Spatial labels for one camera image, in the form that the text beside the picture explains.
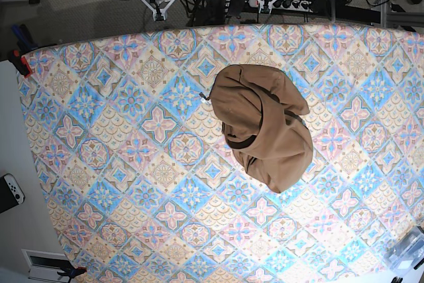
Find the brown t-shirt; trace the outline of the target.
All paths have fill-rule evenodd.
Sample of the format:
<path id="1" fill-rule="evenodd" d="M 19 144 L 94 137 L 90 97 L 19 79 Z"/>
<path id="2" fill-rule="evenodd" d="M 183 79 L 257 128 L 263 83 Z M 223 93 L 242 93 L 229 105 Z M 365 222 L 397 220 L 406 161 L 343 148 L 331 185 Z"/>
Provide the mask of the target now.
<path id="1" fill-rule="evenodd" d="M 313 158 L 302 121 L 309 106 L 281 70 L 233 64 L 216 76 L 207 100 L 245 172 L 280 194 L 299 181 Z"/>

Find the white power strip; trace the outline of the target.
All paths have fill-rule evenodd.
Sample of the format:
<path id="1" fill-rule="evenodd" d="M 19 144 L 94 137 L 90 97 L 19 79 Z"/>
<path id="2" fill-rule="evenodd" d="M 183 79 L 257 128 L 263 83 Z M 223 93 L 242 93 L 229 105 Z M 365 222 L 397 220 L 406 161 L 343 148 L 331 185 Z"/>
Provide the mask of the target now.
<path id="1" fill-rule="evenodd" d="M 311 13 L 310 2 L 306 0 L 269 0 L 260 8 L 261 13 L 272 13 L 277 10 L 299 11 L 302 13 Z"/>

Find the blue black clamp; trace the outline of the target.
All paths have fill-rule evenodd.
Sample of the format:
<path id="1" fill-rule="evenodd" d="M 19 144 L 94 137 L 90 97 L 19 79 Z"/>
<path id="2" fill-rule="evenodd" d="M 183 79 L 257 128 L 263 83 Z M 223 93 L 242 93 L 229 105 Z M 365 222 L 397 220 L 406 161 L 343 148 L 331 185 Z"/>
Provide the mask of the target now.
<path id="1" fill-rule="evenodd" d="M 38 49 L 37 43 L 33 40 L 32 35 L 25 24 L 13 25 L 11 30 L 17 38 L 17 46 L 23 54 Z"/>

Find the red black clamp left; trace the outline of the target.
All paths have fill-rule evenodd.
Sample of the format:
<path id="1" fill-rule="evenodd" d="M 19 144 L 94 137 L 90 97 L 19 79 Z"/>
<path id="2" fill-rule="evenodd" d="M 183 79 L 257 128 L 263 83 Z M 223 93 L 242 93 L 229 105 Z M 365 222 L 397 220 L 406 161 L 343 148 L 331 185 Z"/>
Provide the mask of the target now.
<path id="1" fill-rule="evenodd" d="M 18 50 L 9 51 L 7 53 L 7 59 L 24 78 L 29 78 L 32 75 L 32 69 L 27 59 Z"/>

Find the patterned tablecloth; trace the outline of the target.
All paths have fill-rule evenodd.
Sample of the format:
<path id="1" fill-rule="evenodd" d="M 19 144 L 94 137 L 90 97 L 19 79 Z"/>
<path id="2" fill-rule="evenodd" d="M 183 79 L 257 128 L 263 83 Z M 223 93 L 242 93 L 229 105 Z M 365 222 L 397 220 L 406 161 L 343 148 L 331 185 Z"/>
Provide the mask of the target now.
<path id="1" fill-rule="evenodd" d="M 78 282 L 330 282 L 385 269 L 423 224 L 423 36 L 345 25 L 191 28 L 44 48 L 19 79 L 50 220 Z M 282 194 L 247 176 L 208 93 L 281 69 L 313 159 Z"/>

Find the game console with white controller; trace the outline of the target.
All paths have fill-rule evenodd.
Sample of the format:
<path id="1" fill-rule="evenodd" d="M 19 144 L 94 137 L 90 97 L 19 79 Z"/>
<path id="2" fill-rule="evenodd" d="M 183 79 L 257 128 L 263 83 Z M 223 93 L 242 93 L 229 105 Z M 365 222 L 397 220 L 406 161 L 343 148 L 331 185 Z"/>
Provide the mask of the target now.
<path id="1" fill-rule="evenodd" d="M 22 205 L 24 201 L 25 195 L 14 176 L 11 174 L 3 175 L 0 179 L 0 213 Z"/>

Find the black orange clamp bottom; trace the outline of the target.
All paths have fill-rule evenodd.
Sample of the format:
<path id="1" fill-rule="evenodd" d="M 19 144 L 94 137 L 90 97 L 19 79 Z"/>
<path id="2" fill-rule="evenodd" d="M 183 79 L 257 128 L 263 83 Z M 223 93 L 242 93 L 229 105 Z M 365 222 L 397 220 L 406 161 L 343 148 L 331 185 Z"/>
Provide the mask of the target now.
<path id="1" fill-rule="evenodd" d="M 71 280 L 74 279 L 76 276 L 85 274 L 86 272 L 87 272 L 86 267 L 74 268 L 73 266 L 71 266 L 71 267 L 61 268 L 60 271 L 57 271 L 57 274 L 59 276 L 68 277 L 68 282 L 71 282 Z"/>

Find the white floor vent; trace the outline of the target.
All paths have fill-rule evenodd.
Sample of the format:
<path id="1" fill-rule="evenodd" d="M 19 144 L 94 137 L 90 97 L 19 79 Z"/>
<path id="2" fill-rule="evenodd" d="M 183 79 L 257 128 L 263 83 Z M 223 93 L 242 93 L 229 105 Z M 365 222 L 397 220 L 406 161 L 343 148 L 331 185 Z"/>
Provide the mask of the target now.
<path id="1" fill-rule="evenodd" d="M 68 282 L 68 276 L 60 276 L 62 268 L 72 264 L 63 253 L 48 253 L 22 249 L 23 256 L 29 266 L 28 279 L 31 282 Z"/>

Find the clear plastic box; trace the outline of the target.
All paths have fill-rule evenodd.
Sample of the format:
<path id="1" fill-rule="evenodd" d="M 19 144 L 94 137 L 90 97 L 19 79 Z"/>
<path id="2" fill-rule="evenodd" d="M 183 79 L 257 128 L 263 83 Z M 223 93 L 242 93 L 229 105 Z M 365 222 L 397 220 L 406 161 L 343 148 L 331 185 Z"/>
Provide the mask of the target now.
<path id="1" fill-rule="evenodd" d="M 396 276 L 405 276 L 423 264 L 423 229 L 414 226 L 405 237 L 384 255 L 388 268 Z"/>

